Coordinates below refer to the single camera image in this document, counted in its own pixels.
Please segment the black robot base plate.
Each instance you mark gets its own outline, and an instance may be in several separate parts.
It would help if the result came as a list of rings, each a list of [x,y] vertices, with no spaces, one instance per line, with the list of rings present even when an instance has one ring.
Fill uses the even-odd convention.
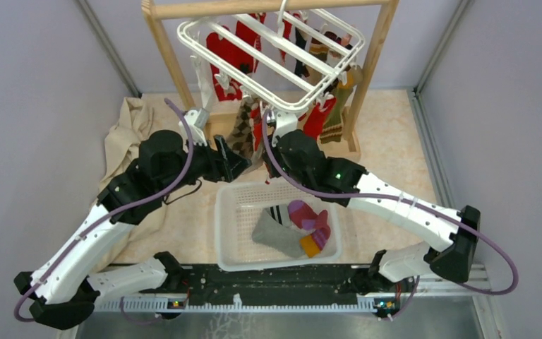
[[[306,307],[353,305],[359,297],[385,292],[410,292],[409,278],[390,282],[367,265],[318,264],[229,272],[214,264],[184,266],[174,282],[148,294],[187,295],[191,306],[225,306],[241,298],[248,307]]]

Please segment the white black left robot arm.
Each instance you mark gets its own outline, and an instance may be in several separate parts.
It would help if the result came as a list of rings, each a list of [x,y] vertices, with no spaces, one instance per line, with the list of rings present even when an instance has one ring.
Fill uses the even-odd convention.
[[[109,300],[137,292],[185,289],[180,263],[166,251],[148,260],[95,273],[97,262],[173,191],[200,180],[232,182],[251,164],[221,136],[196,145],[175,131],[153,133],[139,145],[136,159],[100,192],[82,225],[40,269],[14,279],[22,299],[30,299],[31,322],[66,330],[84,322]]]

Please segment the grey striped sock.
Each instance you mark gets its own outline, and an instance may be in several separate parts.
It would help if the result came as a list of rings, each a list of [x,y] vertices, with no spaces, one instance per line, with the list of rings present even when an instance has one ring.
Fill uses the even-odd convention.
[[[251,239],[285,254],[300,258],[304,250],[300,245],[302,234],[293,228],[288,205],[280,204],[263,208],[251,234]]]

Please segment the red white striped sock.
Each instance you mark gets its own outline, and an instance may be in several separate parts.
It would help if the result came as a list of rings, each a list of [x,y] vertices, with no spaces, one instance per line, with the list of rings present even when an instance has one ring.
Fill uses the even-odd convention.
[[[261,115],[261,106],[259,102],[255,102],[251,106],[250,118],[252,121],[252,135],[253,135],[253,149],[257,151],[260,146],[261,138],[263,136],[263,123]]]

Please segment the brown argyle sock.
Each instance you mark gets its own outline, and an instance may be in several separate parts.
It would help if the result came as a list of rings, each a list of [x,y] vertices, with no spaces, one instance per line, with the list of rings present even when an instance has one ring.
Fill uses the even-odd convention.
[[[233,129],[226,137],[227,145],[231,150],[248,159],[252,158],[254,153],[253,133],[250,123],[250,113],[254,103],[254,100],[250,97],[242,99],[234,120]]]

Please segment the wooden hanger rack frame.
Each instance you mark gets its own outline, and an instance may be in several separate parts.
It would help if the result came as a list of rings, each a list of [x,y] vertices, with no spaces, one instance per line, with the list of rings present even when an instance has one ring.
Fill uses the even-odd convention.
[[[225,90],[229,88],[230,78],[241,84],[240,100],[220,102],[217,99],[205,126],[206,138],[216,132],[227,137],[233,129],[240,103],[247,97],[260,103],[261,114],[267,108],[296,114],[297,129],[303,130],[315,103],[334,97],[332,91],[337,79],[348,66],[358,64],[363,80],[354,88],[342,112],[341,141],[322,144],[320,136],[315,140],[326,154],[357,161],[361,157],[361,146],[354,128],[397,5],[396,1],[378,2],[380,12],[373,19],[371,38],[330,13],[331,8],[353,7],[354,1],[203,1],[167,5],[144,1],[141,7],[186,109],[194,108],[195,101],[164,27],[165,20],[179,20],[176,36],[180,43],[190,49],[191,55],[198,55],[219,69],[216,78]],[[259,34],[261,52],[235,35],[238,21]],[[326,31],[334,32],[341,38],[341,43],[327,38]],[[258,60],[256,71],[246,75],[211,52],[205,41],[211,32]],[[329,47],[326,62],[309,54],[312,37]],[[191,55],[188,66],[193,69]],[[323,75],[316,85],[304,78],[305,64]]]

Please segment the olive green striped sock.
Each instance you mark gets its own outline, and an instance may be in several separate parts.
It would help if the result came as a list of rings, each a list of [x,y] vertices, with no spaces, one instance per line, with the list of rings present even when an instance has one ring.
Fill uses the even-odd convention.
[[[354,88],[362,80],[362,68],[358,64],[351,64],[348,66],[345,73],[337,79],[337,84],[332,91],[336,103],[331,112],[327,115],[323,125],[323,130],[320,135],[320,142],[322,144],[341,141],[344,128],[342,112],[345,104],[353,93]]]

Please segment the maroon purple sock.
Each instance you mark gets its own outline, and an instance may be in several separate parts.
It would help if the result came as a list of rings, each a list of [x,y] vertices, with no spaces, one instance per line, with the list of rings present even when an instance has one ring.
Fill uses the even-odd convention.
[[[328,222],[328,212],[322,210],[316,213],[306,202],[295,200],[288,204],[290,220],[307,235],[299,243],[309,258],[320,254],[331,237],[331,227]]]

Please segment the white perforated plastic basket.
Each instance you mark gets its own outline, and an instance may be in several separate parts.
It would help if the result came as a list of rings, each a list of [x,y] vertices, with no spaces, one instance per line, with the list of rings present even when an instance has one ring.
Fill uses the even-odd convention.
[[[265,208],[305,201],[316,213],[328,213],[331,235],[324,249],[309,258],[291,258],[272,247],[257,244],[251,235]],[[217,192],[215,204],[215,251],[225,271],[264,270],[308,264],[332,263],[343,252],[342,228],[336,205],[306,194],[284,180],[230,184]]]

